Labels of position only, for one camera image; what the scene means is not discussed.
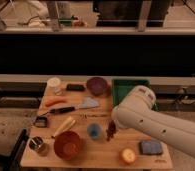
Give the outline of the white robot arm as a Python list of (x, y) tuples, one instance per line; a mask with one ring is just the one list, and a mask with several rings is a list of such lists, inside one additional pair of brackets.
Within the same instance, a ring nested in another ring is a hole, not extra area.
[(156, 112), (155, 102), (150, 88), (135, 86), (113, 108), (112, 120), (119, 129), (134, 128), (195, 158), (195, 122)]

